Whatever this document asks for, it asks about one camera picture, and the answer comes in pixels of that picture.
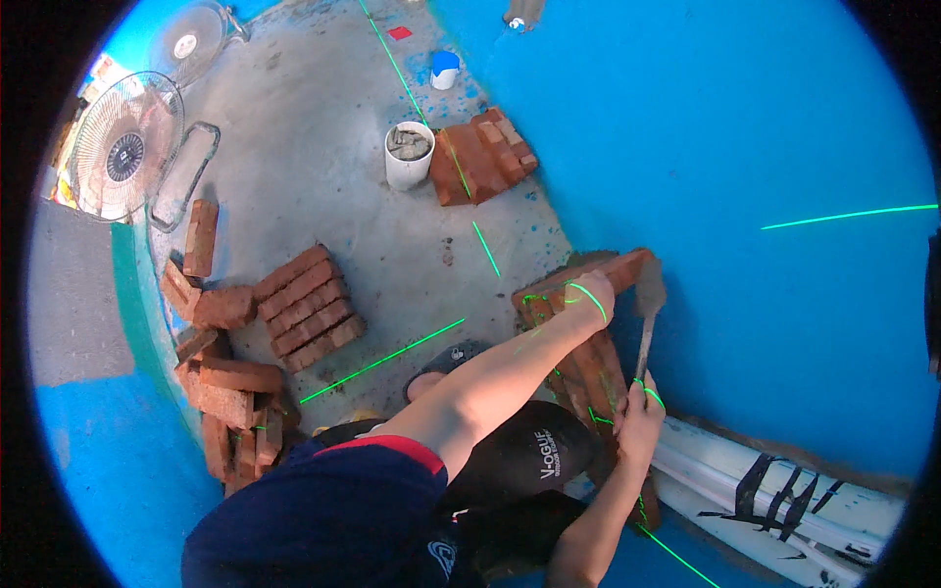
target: man's arm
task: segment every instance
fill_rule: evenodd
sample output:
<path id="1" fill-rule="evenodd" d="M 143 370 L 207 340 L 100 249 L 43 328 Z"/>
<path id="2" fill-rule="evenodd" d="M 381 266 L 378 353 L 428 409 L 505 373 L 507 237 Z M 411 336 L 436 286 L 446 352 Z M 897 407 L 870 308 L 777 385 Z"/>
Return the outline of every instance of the man's arm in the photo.
<path id="1" fill-rule="evenodd" d="M 574 283 L 594 299 L 569 284 L 565 310 L 461 365 L 364 437 L 414 439 L 441 458 L 452 481 L 474 445 L 512 417 L 552 368 L 610 321 L 614 314 L 611 282 L 596 271 Z"/>
<path id="2" fill-rule="evenodd" d="M 650 372 L 647 388 L 656 390 Z M 598 586 L 608 572 L 617 542 L 630 511 L 640 496 L 653 450 L 657 446 L 665 411 L 652 398 L 644 408 L 644 387 L 633 382 L 628 397 L 614 418 L 618 434 L 618 463 L 584 513 L 563 531 L 549 562 L 546 586 L 585 588 Z M 627 415 L 621 416 L 625 408 Z"/>

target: blue paint can lid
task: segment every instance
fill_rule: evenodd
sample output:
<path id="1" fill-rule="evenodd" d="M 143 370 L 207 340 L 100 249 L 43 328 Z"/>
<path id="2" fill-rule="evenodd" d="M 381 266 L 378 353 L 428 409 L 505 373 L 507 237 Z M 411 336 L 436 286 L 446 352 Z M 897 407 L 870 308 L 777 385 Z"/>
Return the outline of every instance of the blue paint can lid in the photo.
<path id="1" fill-rule="evenodd" d="M 431 56 L 431 67 L 435 75 L 441 75 L 445 70 L 460 68 L 461 60 L 450 51 L 438 51 Z"/>

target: logo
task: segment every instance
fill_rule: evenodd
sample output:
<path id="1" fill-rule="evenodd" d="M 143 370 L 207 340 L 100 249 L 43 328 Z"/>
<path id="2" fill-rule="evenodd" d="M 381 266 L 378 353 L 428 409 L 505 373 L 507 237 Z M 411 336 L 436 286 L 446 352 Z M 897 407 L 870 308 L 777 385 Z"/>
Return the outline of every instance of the logo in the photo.
<path id="1" fill-rule="evenodd" d="M 539 442 L 539 453 L 542 455 L 542 463 L 545 466 L 539 471 L 542 475 L 540 480 L 545 480 L 551 475 L 559 477 L 562 475 L 562 461 L 559 459 L 559 451 L 555 447 L 555 439 L 549 429 L 543 429 L 542 433 L 533 432 L 536 441 Z"/>
<path id="2" fill-rule="evenodd" d="M 432 557 L 438 560 L 441 569 L 444 570 L 445 581 L 449 580 L 451 578 L 451 570 L 455 567 L 455 559 L 457 557 L 455 549 L 447 543 L 432 541 L 428 544 L 428 553 L 431 553 Z"/>

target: fan guard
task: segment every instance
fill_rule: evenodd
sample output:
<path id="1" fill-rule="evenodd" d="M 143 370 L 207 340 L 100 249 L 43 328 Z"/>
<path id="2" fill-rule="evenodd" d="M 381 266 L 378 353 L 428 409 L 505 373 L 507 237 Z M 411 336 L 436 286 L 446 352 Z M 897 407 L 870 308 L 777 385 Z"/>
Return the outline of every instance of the fan guard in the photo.
<path id="1" fill-rule="evenodd" d="M 183 98 L 158 72 L 122 78 L 88 109 L 69 158 L 79 209 L 123 220 L 160 187 L 183 141 Z"/>
<path id="2" fill-rule="evenodd" d="M 153 38 L 150 67 L 177 86 L 187 87 L 213 65 L 228 31 L 228 14 L 223 7 L 215 2 L 192 4 Z"/>

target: red stripe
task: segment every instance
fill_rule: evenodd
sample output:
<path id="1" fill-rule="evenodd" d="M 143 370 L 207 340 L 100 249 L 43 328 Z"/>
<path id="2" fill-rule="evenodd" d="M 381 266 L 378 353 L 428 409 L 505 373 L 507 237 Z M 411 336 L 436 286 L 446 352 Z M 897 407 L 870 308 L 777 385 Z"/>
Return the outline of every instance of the red stripe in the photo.
<path id="1" fill-rule="evenodd" d="M 444 467 L 441 458 L 435 455 L 430 449 L 408 437 L 399 437 L 398 435 L 378 435 L 376 437 L 361 437 L 346 441 L 333 447 L 327 447 L 317 452 L 315 455 L 322 455 L 326 452 L 332 452 L 335 449 L 348 449 L 350 447 L 364 447 L 367 445 L 381 445 L 398 453 L 403 453 L 422 464 L 432 475 L 437 474 Z"/>

